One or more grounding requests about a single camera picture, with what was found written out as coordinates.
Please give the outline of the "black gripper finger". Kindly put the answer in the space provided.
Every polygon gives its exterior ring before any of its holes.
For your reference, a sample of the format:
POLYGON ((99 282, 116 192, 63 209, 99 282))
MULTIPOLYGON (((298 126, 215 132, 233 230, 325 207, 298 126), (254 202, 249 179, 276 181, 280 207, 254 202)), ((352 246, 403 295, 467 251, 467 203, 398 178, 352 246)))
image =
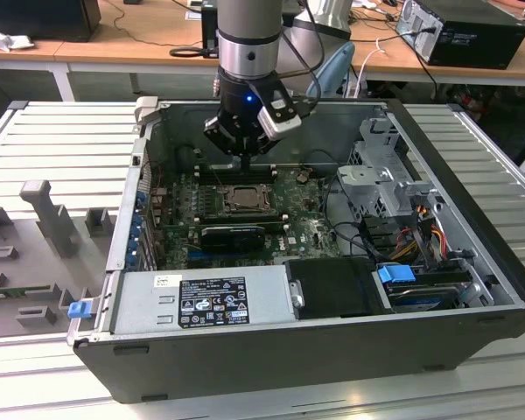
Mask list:
POLYGON ((246 170, 250 170, 251 162, 259 155, 268 153, 280 140, 272 140, 266 134, 248 136, 246 138, 246 170))
POLYGON ((239 158, 240 168, 242 171, 247 170, 247 149, 246 140, 239 129, 238 134, 230 133, 220 122, 217 116, 205 120, 204 135, 220 151, 230 157, 239 158))

